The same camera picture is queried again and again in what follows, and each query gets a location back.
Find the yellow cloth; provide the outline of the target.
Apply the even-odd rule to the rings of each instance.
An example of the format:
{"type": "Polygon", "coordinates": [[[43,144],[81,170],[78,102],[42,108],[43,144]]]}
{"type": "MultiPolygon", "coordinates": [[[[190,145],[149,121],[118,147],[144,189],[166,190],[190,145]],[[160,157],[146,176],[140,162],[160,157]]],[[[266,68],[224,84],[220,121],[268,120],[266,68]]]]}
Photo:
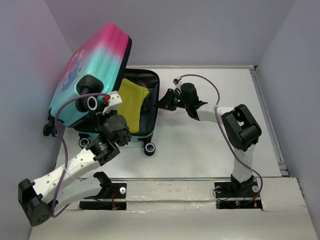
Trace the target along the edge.
{"type": "Polygon", "coordinates": [[[122,99],[118,114],[124,116],[130,132],[137,134],[140,130],[141,107],[149,94],[149,90],[127,78],[123,78],[118,93],[122,99]]]}

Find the pink and teal suitcase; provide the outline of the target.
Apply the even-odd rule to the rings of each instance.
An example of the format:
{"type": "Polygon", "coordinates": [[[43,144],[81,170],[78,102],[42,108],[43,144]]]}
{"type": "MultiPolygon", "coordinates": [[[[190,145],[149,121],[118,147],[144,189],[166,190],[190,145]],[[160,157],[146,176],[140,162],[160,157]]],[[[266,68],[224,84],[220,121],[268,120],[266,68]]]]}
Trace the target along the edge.
{"type": "Polygon", "coordinates": [[[78,132],[78,144],[86,147],[99,135],[98,117],[102,115],[104,96],[118,91],[124,78],[148,89],[140,109],[139,132],[131,133],[133,142],[142,142],[145,155],[152,156],[152,141],[160,92],[159,76],[147,69],[127,68],[132,39],[115,23],[105,24],[68,60],[48,108],[44,136],[58,135],[55,121],[78,132]]]}

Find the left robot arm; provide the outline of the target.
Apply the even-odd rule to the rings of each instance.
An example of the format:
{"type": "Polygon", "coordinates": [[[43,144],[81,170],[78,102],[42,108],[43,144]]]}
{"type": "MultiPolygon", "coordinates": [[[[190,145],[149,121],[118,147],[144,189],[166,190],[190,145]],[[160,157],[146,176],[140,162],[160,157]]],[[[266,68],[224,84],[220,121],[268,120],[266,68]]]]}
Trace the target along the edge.
{"type": "Polygon", "coordinates": [[[57,217],[56,211],[73,202],[110,194],[112,182],[103,171],[85,180],[80,178],[114,159],[132,136],[126,119],[116,113],[104,118],[98,129],[98,137],[67,163],[42,177],[26,178],[18,184],[18,202],[32,227],[57,217]]]}

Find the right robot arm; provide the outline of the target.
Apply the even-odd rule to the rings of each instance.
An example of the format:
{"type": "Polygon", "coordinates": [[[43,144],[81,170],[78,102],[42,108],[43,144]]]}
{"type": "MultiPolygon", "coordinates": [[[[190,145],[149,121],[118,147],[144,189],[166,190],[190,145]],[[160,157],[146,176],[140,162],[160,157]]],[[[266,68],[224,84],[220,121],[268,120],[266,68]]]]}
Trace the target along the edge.
{"type": "Polygon", "coordinates": [[[192,83],[184,83],[180,88],[168,89],[156,108],[175,111],[185,109],[188,116],[197,121],[216,123],[234,156],[230,181],[215,184],[215,197],[220,201],[230,198],[244,198],[257,187],[254,181],[256,171],[252,168],[255,145],[262,130],[246,105],[221,107],[199,99],[192,83]]]}

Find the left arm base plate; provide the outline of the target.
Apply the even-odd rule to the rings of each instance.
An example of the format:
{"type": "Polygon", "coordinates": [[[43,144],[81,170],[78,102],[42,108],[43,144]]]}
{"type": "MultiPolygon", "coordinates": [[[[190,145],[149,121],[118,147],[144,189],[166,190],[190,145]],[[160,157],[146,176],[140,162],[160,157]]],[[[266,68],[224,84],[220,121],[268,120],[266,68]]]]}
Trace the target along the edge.
{"type": "Polygon", "coordinates": [[[86,197],[79,202],[81,210],[125,211],[127,209],[127,183],[113,182],[109,192],[86,197]]]}

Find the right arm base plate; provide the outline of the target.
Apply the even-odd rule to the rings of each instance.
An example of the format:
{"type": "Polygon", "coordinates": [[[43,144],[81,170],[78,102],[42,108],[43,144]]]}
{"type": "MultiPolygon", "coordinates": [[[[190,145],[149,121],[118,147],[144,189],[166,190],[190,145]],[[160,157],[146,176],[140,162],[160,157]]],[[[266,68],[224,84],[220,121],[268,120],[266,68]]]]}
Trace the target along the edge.
{"type": "Polygon", "coordinates": [[[216,200],[218,210],[240,210],[240,209],[263,209],[260,190],[256,181],[243,192],[236,193],[231,189],[230,181],[220,181],[214,183],[212,195],[216,200]]]}

